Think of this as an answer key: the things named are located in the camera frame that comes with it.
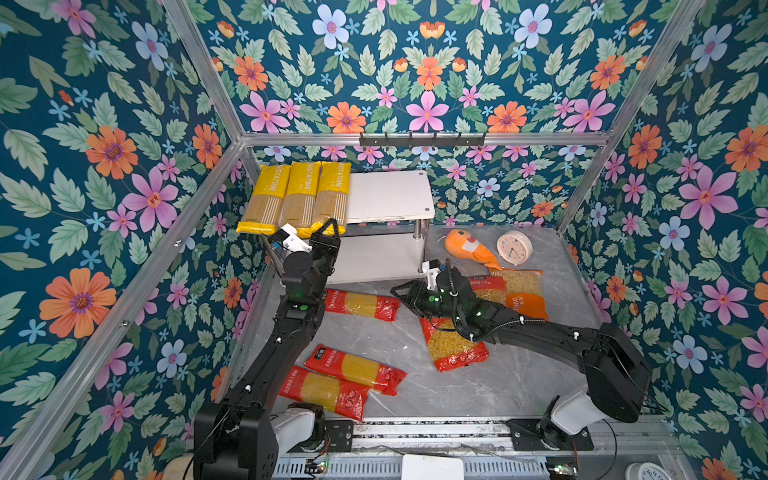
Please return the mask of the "yellow spaghetti pack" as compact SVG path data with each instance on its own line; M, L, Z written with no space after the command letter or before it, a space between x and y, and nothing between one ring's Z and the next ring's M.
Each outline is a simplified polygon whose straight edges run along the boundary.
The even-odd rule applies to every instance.
M337 233L343 235L347 226L351 164L323 161L316 165L319 167L319 180L310 232L320 231L329 219L334 219Z
M320 162L291 165L278 226L291 225L300 238L308 238L311 235L320 173Z
M272 235L278 229L290 178L290 165L265 166L249 200L237 233Z

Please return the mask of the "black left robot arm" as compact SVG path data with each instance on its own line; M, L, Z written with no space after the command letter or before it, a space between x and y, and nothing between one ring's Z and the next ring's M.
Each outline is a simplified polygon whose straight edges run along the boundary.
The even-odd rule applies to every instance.
M293 408L279 418L271 411L295 361L322 324L326 284L341 245L339 226L331 218L304 241L285 225L269 240L289 252L282 263L285 292L271 335L223 399L205 405L195 416L185 477L269 479L279 458L314 432L313 408Z

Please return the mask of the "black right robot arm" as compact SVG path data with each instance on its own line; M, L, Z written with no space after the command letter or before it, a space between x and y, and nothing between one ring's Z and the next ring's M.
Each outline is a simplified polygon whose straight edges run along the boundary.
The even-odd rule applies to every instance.
M623 330L610 323L574 327L535 319L476 295L452 268L433 282L411 280L390 293L420 318L447 319L472 343L511 345L577 370L586 385L555 397L530 434L543 446L568 448L586 427L607 419L635 423L647 398L651 368Z

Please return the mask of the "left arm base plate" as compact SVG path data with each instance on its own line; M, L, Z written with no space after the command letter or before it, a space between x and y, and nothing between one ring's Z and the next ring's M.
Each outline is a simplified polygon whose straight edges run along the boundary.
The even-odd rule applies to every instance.
M323 429L315 430L308 440L296 447L296 450L314 455L351 452L354 427L355 423L351 420L328 420L323 424Z

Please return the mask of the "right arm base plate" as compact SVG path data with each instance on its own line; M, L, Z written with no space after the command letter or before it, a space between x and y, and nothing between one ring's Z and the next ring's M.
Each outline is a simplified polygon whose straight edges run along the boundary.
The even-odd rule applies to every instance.
M512 418L505 422L516 451L593 451L594 443L587 428L569 435L543 418Z

